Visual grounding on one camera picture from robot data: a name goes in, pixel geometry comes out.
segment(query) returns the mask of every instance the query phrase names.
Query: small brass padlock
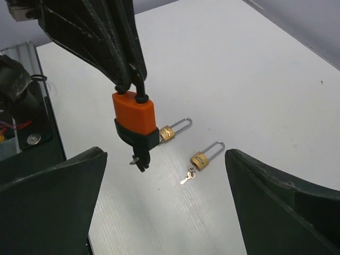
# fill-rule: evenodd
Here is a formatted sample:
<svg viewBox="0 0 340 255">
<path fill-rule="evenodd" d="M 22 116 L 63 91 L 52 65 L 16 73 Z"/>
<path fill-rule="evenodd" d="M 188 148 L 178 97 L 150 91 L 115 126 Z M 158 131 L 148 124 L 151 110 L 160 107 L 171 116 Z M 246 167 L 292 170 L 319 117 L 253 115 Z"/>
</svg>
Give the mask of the small brass padlock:
<svg viewBox="0 0 340 255">
<path fill-rule="evenodd" d="M 173 128 L 178 126 L 179 124 L 188 121 L 189 123 L 179 129 L 178 131 L 173 131 Z M 184 130 L 188 129 L 192 125 L 192 120 L 190 118 L 184 118 L 177 123 L 173 124 L 172 126 L 165 126 L 164 128 L 159 130 L 159 145 L 173 139 L 177 134 L 183 132 Z"/>
<path fill-rule="evenodd" d="M 213 154 L 210 158 L 207 158 L 204 153 L 206 153 L 208 150 L 210 150 L 215 145 L 222 145 L 222 148 L 215 154 Z M 212 161 L 218 154 L 220 154 L 225 149 L 225 145 L 223 142 L 217 141 L 214 142 L 212 145 L 210 145 L 208 148 L 203 150 L 202 152 L 198 152 L 195 155 L 193 155 L 190 158 L 190 162 L 192 165 L 189 165 L 188 167 L 188 173 L 184 180 L 181 181 L 181 184 L 186 183 L 187 180 L 194 179 L 196 177 L 196 170 L 201 171 L 203 168 L 205 168 L 207 165 L 209 165 L 209 162 Z"/>
<path fill-rule="evenodd" d="M 222 148 L 213 154 L 210 158 L 207 158 L 204 153 L 206 153 L 208 150 L 210 150 L 215 145 L 222 145 Z M 191 166 L 189 166 L 189 172 L 195 172 L 196 169 L 198 171 L 201 171 L 203 168 L 205 168 L 207 165 L 209 165 L 209 162 L 212 161 L 218 154 L 220 154 L 225 149 L 225 145 L 221 141 L 214 142 L 212 145 L 210 145 L 208 148 L 203 150 L 202 152 L 196 153 L 194 156 L 190 158 Z"/>
</svg>

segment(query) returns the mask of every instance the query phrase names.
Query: machine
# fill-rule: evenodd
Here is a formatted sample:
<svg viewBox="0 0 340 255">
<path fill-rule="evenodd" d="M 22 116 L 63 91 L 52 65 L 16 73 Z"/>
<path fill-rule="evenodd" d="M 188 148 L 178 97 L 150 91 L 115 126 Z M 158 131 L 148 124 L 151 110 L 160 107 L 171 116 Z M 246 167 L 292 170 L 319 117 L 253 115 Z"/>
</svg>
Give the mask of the machine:
<svg viewBox="0 0 340 255">
<path fill-rule="evenodd" d="M 6 1 L 15 20 L 37 19 L 53 42 L 115 84 L 117 133 L 132 147 L 130 164 L 144 172 L 150 164 L 149 151 L 160 141 L 154 105 L 144 84 L 147 70 L 132 0 Z M 106 154 L 99 148 L 63 163 L 48 93 L 39 85 L 46 79 L 39 73 L 30 75 L 6 55 L 0 57 L 0 145 L 16 138 L 20 149 L 0 161 L 4 166 L 0 174 L 5 176 L 0 183 L 0 202 L 6 207 L 0 219 L 7 237 L 0 241 L 4 254 L 82 254 L 104 174 Z M 136 93 L 129 91 L 132 84 Z M 51 141 L 58 143 L 52 146 L 59 148 L 57 154 L 46 149 Z M 28 157 L 39 154 L 41 158 L 43 153 L 56 158 L 41 166 L 27 164 Z M 239 150 L 227 151 L 225 163 L 248 254 L 340 254 L 339 191 L 284 173 Z M 95 181 L 83 194 L 81 187 L 89 185 L 90 179 Z M 84 197 L 90 198 L 86 205 L 77 203 Z M 61 208 L 58 214 L 49 210 L 56 205 Z M 28 213 L 23 215 L 22 208 Z M 84 215 L 83 221 L 77 215 Z M 69 232 L 62 225 L 79 231 Z"/>
</svg>

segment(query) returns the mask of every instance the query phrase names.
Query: white surface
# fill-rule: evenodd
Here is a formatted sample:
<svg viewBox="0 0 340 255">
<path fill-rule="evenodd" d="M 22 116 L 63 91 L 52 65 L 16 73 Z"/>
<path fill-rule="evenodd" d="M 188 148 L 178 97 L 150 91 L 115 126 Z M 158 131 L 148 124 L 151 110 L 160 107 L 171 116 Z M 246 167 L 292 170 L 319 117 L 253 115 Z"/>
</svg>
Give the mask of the white surface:
<svg viewBox="0 0 340 255">
<path fill-rule="evenodd" d="M 180 185 L 189 158 L 216 140 L 340 189 L 335 68 L 240 0 L 181 0 L 136 19 L 158 126 L 193 119 L 144 174 L 115 132 L 113 84 L 54 44 L 38 48 L 67 156 L 108 152 L 95 255 L 246 254 L 223 155 Z"/>
</svg>

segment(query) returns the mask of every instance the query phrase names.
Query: white wall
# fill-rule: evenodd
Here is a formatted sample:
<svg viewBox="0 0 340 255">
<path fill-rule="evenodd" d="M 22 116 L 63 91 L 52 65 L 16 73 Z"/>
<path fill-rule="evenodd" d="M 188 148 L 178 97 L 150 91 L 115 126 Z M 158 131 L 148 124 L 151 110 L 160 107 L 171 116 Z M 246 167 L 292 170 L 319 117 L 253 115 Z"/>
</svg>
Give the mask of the white wall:
<svg viewBox="0 0 340 255">
<path fill-rule="evenodd" d="M 133 0 L 135 13 L 159 7 L 176 0 Z M 8 12 L 5 0 L 0 0 L 0 49 L 32 40 L 36 46 L 50 42 L 38 21 L 16 22 Z"/>
<path fill-rule="evenodd" d="M 244 1 L 340 70 L 339 0 Z"/>
</svg>

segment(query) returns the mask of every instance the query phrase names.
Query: orange padlock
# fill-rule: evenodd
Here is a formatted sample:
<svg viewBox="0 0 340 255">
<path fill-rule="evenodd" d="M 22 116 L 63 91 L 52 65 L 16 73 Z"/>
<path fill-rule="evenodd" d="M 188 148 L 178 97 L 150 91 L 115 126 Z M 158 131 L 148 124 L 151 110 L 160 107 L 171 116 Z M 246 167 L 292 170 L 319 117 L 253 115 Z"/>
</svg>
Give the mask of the orange padlock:
<svg viewBox="0 0 340 255">
<path fill-rule="evenodd" d="M 116 119 L 122 127 L 131 132 L 149 135 L 157 130 L 154 104 L 150 99 L 140 104 L 135 100 L 136 95 L 131 91 L 112 95 Z"/>
</svg>

